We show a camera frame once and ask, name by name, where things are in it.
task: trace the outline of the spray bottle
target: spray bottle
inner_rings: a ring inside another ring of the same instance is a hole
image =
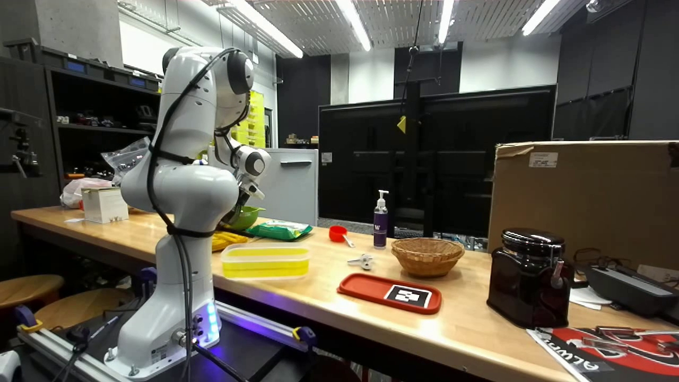
[[[388,211],[387,211],[384,194],[388,192],[381,190],[378,194],[381,198],[373,211],[373,246],[387,246]]]

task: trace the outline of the coffee maker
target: coffee maker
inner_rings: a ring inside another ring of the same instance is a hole
[[[568,327],[574,272],[562,256],[562,238],[506,229],[493,254],[488,306],[521,327]]]

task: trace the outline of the red tray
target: red tray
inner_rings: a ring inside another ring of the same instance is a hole
[[[369,275],[350,275],[338,294],[419,314],[436,314],[441,308],[441,294],[436,289]]]

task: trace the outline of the banana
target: banana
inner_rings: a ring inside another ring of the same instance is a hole
[[[221,254],[224,249],[240,243],[248,243],[248,237],[239,237],[233,232],[214,232],[213,233],[213,254]]]

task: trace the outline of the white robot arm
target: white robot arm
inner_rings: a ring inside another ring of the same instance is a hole
[[[240,51],[175,49],[164,67],[153,147],[122,179],[126,202],[155,211],[169,226],[169,237],[155,249],[155,294],[105,358],[108,367],[133,380],[175,367],[194,345],[208,349],[218,343],[211,237],[224,217],[237,215],[260,194],[258,179],[267,165],[266,151],[230,138],[230,130],[248,112],[254,87],[254,65]],[[228,171],[196,163],[218,138],[226,143],[214,151],[230,159]]]

